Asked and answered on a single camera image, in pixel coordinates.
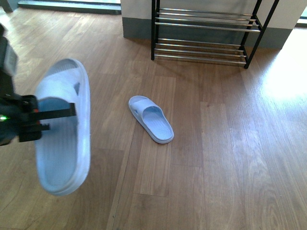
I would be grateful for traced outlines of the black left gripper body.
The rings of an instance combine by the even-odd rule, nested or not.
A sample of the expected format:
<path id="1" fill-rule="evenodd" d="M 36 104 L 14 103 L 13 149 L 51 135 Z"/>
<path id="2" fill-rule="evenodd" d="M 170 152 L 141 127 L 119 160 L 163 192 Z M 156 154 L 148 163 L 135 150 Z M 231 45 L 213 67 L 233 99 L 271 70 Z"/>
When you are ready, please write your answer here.
<path id="1" fill-rule="evenodd" d="M 0 145 L 5 146 L 18 137 L 19 142 L 42 138 L 39 120 L 32 117 L 38 112 L 38 101 L 34 95 L 0 96 Z"/>

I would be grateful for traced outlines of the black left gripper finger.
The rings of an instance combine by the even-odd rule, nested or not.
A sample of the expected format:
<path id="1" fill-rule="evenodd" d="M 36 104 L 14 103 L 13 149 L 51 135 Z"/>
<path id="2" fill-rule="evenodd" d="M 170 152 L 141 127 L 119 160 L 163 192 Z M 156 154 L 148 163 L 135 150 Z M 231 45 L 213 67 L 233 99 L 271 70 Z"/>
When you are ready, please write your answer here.
<path id="1" fill-rule="evenodd" d="M 38 124 L 39 131 L 48 131 L 50 130 L 50 124 Z"/>
<path id="2" fill-rule="evenodd" d="M 30 114 L 30 120 L 46 120 L 70 116 L 76 116 L 74 103 L 69 103 L 68 109 L 33 112 Z"/>

